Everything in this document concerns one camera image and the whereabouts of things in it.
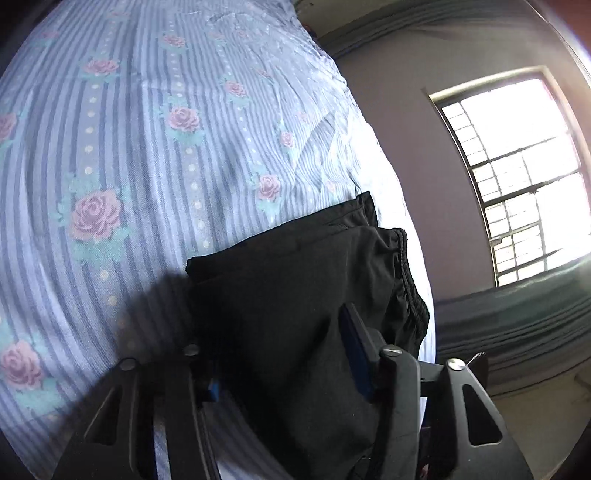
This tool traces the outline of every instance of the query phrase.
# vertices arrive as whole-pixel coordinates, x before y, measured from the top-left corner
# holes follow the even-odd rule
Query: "window pane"
[[[485,161],[488,160],[488,157],[486,156],[486,153],[484,151],[481,152],[476,152],[473,153],[472,155],[467,155],[468,158],[468,163],[470,165],[476,165],[477,163],[480,163],[481,161]]]
[[[458,131],[459,129],[470,125],[470,120],[465,114],[454,116],[452,118],[447,117],[447,119],[449,120],[449,124],[455,131]]]
[[[462,109],[459,103],[454,103],[453,105],[445,106],[442,108],[442,110],[447,119],[464,113],[464,110]]]
[[[472,170],[476,181],[482,181],[490,179],[493,176],[491,164],[484,165],[482,167],[475,168]]]
[[[533,183],[551,180],[579,168],[573,141],[562,135],[523,152],[525,165]]]
[[[517,281],[517,272],[511,272],[499,276],[500,286],[507,285],[508,283],[513,283],[514,281]]]
[[[499,87],[461,104],[489,158],[567,131],[558,106],[538,79]]]
[[[501,263],[506,260],[511,260],[512,258],[515,258],[515,255],[513,253],[513,247],[501,248],[500,250],[497,250],[495,252],[495,259],[497,263]]]
[[[489,229],[491,230],[491,237],[496,237],[509,231],[509,222],[507,220],[501,220],[500,222],[491,223]]]
[[[542,187],[535,194],[546,250],[577,248],[591,232],[591,214],[579,173]]]
[[[466,155],[471,155],[482,150],[482,144],[477,138],[472,138],[472,140],[462,142],[462,148],[464,149],[464,153]]]
[[[527,267],[524,268],[520,268],[517,271],[517,277],[520,280],[523,280],[524,278],[530,278],[533,277],[534,275],[537,275],[538,273],[542,273],[544,271],[544,262],[537,262],[534,263],[533,265],[528,265]]]
[[[476,130],[474,130],[474,127],[470,125],[468,127],[459,129],[456,132],[456,135],[460,142],[465,142],[467,140],[471,140],[472,138],[476,138]]]
[[[501,219],[507,217],[507,214],[505,212],[505,207],[502,204],[488,207],[485,210],[485,214],[486,214],[486,220],[488,221],[488,223],[496,222],[498,220],[501,220]]]
[[[525,169],[521,154],[495,160],[492,163],[492,168],[495,171],[496,178],[499,180],[499,186],[503,195],[516,192],[531,185],[530,176]]]

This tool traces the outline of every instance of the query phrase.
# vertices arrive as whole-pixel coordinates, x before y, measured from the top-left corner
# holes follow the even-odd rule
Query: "gray fabric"
[[[319,39],[335,60],[397,30],[448,21],[513,21],[530,14],[516,0],[400,0],[338,28]]]
[[[547,380],[591,358],[591,255],[436,304],[435,318],[438,362],[486,352],[490,394]]]

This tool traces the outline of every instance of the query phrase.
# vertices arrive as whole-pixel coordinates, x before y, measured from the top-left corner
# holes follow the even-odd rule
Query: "window frame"
[[[447,116],[443,112],[443,108],[445,108],[449,105],[453,105],[454,103],[459,103],[462,100],[465,100],[465,99],[470,98],[472,96],[478,95],[480,93],[488,92],[490,90],[494,90],[496,88],[503,87],[505,85],[511,85],[514,83],[524,82],[524,81],[533,80],[533,79],[538,79],[538,80],[541,80],[542,82],[544,82],[544,85],[546,86],[548,92],[550,93],[554,102],[558,106],[558,109],[559,109],[560,113],[562,114],[564,122],[567,125],[567,133],[570,135],[570,137],[573,141],[573,144],[574,144],[574,147],[575,147],[575,150],[577,153],[577,157],[578,157],[577,160],[579,163],[579,167],[575,171],[572,171],[572,172],[569,172],[569,173],[564,174],[562,176],[556,177],[552,180],[538,182],[538,183],[533,184],[529,187],[525,187],[523,189],[519,189],[515,192],[508,193],[505,195],[500,195],[497,198],[494,198],[494,199],[484,202],[482,199],[482,195],[480,193],[480,189],[478,187],[478,183],[477,183],[475,175],[474,175],[474,169],[476,169],[478,167],[482,167],[487,164],[492,164],[492,162],[495,160],[499,160],[502,158],[510,157],[511,155],[518,154],[521,151],[532,148],[535,145],[546,143],[552,139],[546,139],[546,140],[540,141],[538,143],[531,144],[526,147],[522,147],[517,150],[508,152],[508,153],[500,155],[498,157],[487,159],[487,160],[477,163],[475,165],[470,165],[470,163],[467,159],[467,155],[464,152],[464,149],[462,148],[462,144],[459,141],[455,130],[451,126],[449,119],[447,118]],[[580,130],[579,124],[577,123],[576,118],[574,117],[574,114],[572,113],[572,110],[570,109],[570,106],[568,105],[563,92],[560,90],[556,80],[554,80],[554,77],[552,77],[550,72],[545,67],[533,67],[533,68],[527,68],[527,69],[521,69],[521,70],[514,70],[512,72],[505,72],[505,73],[494,75],[491,77],[486,77],[484,79],[476,80],[475,82],[469,82],[469,83],[466,83],[463,85],[459,85],[458,87],[455,87],[455,88],[452,88],[449,90],[444,90],[443,92],[436,93],[433,95],[429,95],[429,98],[431,99],[431,102],[433,103],[435,110],[439,113],[441,120],[443,121],[447,130],[449,131],[449,133],[452,137],[452,140],[456,144],[456,148],[458,149],[458,152],[462,158],[462,161],[464,162],[464,166],[466,167],[466,172],[468,174],[468,177],[470,178],[470,181],[472,182],[473,191],[474,191],[474,194],[475,194],[476,199],[478,201],[478,205],[480,207],[480,214],[481,214],[481,218],[482,218],[482,223],[484,225],[486,235],[488,237],[495,287],[499,287],[499,276],[500,275],[509,274],[509,273],[517,271],[521,268],[525,268],[529,265],[533,265],[537,262],[540,262],[541,260],[544,261],[544,271],[543,272],[548,271],[547,258],[550,255],[553,255],[554,253],[556,253],[556,251],[550,251],[550,252],[546,251],[545,241],[544,241],[544,232],[543,232],[543,228],[541,226],[541,219],[539,219],[538,221],[536,221],[530,225],[525,225],[525,226],[522,226],[522,227],[515,229],[515,230],[510,229],[508,232],[508,235],[513,235],[515,233],[518,233],[519,231],[526,230],[532,226],[535,226],[535,224],[538,224],[540,226],[540,238],[542,241],[542,252],[543,252],[542,256],[534,258],[534,259],[529,260],[527,262],[524,262],[523,264],[515,265],[514,267],[508,268],[507,270],[503,270],[502,272],[499,272],[497,269],[497,261],[496,261],[495,251],[494,251],[495,245],[497,245],[499,242],[493,241],[493,238],[491,236],[491,230],[489,228],[489,223],[486,218],[486,211],[485,210],[486,210],[486,208],[493,206],[493,205],[503,205],[503,202],[505,202],[509,199],[518,197],[519,195],[523,195],[525,193],[535,193],[537,190],[539,190],[540,188],[542,188],[546,185],[549,185],[551,183],[554,183],[557,180],[560,180],[562,178],[565,178],[567,176],[570,176],[570,175],[573,175],[576,173],[580,173],[583,178],[583,184],[584,184],[585,191],[587,194],[587,202],[591,208],[591,177],[589,176],[589,159],[590,159],[589,149],[587,147],[586,141],[584,140],[584,137],[583,137],[583,134]],[[476,138],[480,139],[480,136],[477,131],[476,131]],[[510,282],[509,284],[514,284],[514,283],[517,283],[520,281],[521,280],[517,280],[514,282]]]

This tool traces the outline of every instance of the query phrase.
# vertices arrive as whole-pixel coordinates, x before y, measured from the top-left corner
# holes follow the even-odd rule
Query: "bedsheet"
[[[287,0],[63,0],[0,79],[0,428],[31,472],[110,367],[187,341],[186,259],[366,190],[434,361],[400,183]],[[226,394],[207,415],[224,480],[288,478]]]

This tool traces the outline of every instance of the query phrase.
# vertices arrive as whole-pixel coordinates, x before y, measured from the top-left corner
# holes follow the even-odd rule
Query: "black pants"
[[[428,310],[406,244],[402,229],[377,227],[366,192],[187,264],[202,346],[298,479],[345,479],[375,437],[378,412],[357,392],[340,339],[341,305],[418,354]]]

